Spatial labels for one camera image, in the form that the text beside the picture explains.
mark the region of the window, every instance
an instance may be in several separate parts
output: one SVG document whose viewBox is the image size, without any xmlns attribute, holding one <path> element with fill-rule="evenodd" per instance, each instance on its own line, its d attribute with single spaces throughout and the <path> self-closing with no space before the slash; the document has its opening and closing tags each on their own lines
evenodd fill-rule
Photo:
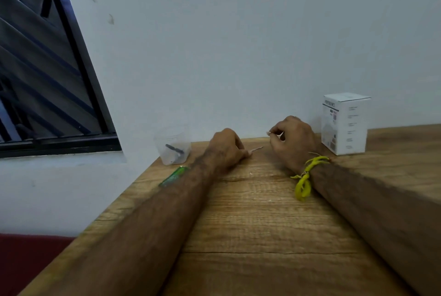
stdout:
<svg viewBox="0 0 441 296">
<path fill-rule="evenodd" d="M 0 157 L 120 151 L 69 0 L 0 0 Z"/>
</svg>

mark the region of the box lid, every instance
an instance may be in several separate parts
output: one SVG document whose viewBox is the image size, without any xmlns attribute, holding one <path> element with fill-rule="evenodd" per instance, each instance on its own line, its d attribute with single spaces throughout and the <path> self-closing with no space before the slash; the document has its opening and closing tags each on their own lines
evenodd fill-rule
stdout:
<svg viewBox="0 0 441 296">
<path fill-rule="evenodd" d="M 325 97 L 333 99 L 337 102 L 346 102 L 346 101 L 355 101 L 355 100 L 364 100 L 370 99 L 369 96 L 354 94 L 351 92 L 341 92 L 339 94 L 328 94 Z"/>
</svg>

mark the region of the person's left hand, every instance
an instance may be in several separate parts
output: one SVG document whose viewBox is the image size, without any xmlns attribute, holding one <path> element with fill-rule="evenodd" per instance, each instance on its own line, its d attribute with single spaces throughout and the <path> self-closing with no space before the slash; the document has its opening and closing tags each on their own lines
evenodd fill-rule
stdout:
<svg viewBox="0 0 441 296">
<path fill-rule="evenodd" d="M 214 134 L 204 155 L 212 159 L 219 169 L 225 170 L 251 154 L 244 148 L 236 132 L 227 128 Z"/>
</svg>

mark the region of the wooden tabletop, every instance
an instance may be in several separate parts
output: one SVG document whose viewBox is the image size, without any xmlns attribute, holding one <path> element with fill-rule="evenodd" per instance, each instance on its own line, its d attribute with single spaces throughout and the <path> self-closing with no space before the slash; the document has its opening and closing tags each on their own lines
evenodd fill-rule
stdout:
<svg viewBox="0 0 441 296">
<path fill-rule="evenodd" d="M 267 137 L 243 142 L 264 148 L 213 186 L 163 295 L 412 295 L 317 193 L 295 199 Z M 206 145 L 194 143 L 187 164 Z M 441 200 L 441 125 L 371 130 L 365 154 L 334 160 Z M 37 295 L 60 279 L 175 168 L 156 160 L 20 295 Z"/>
</svg>

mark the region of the hairy forearm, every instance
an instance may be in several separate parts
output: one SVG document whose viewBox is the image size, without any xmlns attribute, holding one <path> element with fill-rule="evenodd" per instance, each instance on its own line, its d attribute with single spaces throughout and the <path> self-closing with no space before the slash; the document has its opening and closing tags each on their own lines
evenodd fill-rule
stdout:
<svg viewBox="0 0 441 296">
<path fill-rule="evenodd" d="M 441 204 L 333 164 L 314 188 L 422 296 L 441 290 Z"/>
<path fill-rule="evenodd" d="M 206 153 L 121 221 L 47 295 L 155 295 L 217 175 Z"/>
</svg>

